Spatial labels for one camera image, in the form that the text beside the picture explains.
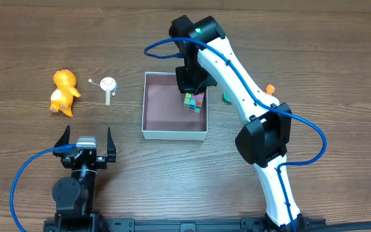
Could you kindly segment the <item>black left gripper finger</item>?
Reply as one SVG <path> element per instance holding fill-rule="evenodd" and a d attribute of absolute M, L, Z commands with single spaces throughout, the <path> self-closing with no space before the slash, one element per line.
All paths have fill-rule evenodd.
<path fill-rule="evenodd" d="M 61 135 L 59 140 L 55 143 L 54 148 L 68 145 L 69 144 L 69 139 L 70 139 L 70 126 L 67 125 L 64 133 Z M 62 157 L 64 155 L 64 150 L 53 151 L 53 155 L 56 156 L 56 157 Z"/>
<path fill-rule="evenodd" d="M 116 162 L 116 147 L 111 136 L 111 128 L 107 132 L 107 162 Z"/>

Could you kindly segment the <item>multicolour puzzle cube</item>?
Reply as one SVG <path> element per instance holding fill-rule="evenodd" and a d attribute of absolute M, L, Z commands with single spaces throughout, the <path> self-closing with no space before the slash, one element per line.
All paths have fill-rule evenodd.
<path fill-rule="evenodd" d="M 193 95 L 191 93 L 185 94 L 184 97 L 184 108 L 188 109 L 190 112 L 200 113 L 202 109 L 202 104 L 204 101 L 204 93 L 199 93 Z"/>

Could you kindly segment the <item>white cardboard box pink interior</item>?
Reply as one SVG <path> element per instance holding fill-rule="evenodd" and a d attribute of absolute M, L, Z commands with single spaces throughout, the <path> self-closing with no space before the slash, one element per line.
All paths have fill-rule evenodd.
<path fill-rule="evenodd" d="M 208 131 L 207 94 L 192 109 L 184 100 L 176 75 L 146 72 L 142 110 L 142 133 L 148 140 L 205 140 Z"/>

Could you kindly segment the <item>white plush duck orange feet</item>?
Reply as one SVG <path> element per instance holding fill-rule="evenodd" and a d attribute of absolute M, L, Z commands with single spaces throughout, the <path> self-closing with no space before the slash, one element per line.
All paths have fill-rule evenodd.
<path fill-rule="evenodd" d="M 272 84 L 268 84 L 265 88 L 265 91 L 264 91 L 266 94 L 268 95 L 273 95 L 273 93 L 275 92 L 275 87 L 272 85 Z"/>

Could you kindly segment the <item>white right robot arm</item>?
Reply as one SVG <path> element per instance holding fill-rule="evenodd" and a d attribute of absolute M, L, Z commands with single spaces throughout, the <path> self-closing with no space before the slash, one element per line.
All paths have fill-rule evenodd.
<path fill-rule="evenodd" d="M 291 231 L 301 213 L 292 196 L 287 170 L 287 143 L 291 119 L 287 104 L 262 91 L 241 65 L 224 30 L 208 16 L 193 23 L 183 15 L 173 20 L 170 38 L 184 65 L 176 68 L 181 93 L 203 93 L 220 85 L 238 115 L 243 128 L 235 138 L 238 152 L 254 166 L 266 199 L 266 216 L 277 230 Z"/>

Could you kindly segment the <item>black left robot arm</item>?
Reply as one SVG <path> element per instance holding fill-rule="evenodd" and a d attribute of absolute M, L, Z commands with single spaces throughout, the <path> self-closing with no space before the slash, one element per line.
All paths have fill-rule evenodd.
<path fill-rule="evenodd" d="M 61 159 L 64 168 L 71 170 L 71 175 L 55 183 L 52 197 L 60 216 L 79 218 L 93 212 L 97 171 L 116 161 L 116 147 L 111 130 L 107 131 L 106 156 L 97 155 L 95 137 L 79 137 L 76 144 L 70 144 L 69 139 L 70 127 L 67 126 L 55 143 L 53 154 Z"/>

